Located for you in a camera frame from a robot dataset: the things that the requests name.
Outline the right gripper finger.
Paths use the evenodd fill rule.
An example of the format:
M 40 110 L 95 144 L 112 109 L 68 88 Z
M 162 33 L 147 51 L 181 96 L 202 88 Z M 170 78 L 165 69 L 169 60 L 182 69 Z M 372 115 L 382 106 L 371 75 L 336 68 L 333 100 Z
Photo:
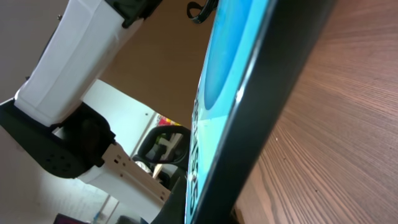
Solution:
M 169 198 L 151 224 L 184 224 L 187 181 L 179 177 Z

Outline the blue screen smartphone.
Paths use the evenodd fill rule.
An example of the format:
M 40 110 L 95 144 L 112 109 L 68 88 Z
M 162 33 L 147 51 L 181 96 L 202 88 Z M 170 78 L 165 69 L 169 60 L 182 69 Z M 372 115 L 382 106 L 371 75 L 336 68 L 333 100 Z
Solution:
M 192 114 L 186 223 L 225 223 L 333 8 L 217 1 Z

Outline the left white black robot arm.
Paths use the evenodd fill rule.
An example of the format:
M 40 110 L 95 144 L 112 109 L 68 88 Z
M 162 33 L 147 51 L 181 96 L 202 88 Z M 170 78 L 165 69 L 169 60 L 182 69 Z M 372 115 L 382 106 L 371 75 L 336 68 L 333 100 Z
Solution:
M 83 101 L 158 1 L 70 0 L 32 74 L 1 104 L 1 126 L 48 173 L 79 179 L 155 220 L 170 192 Z

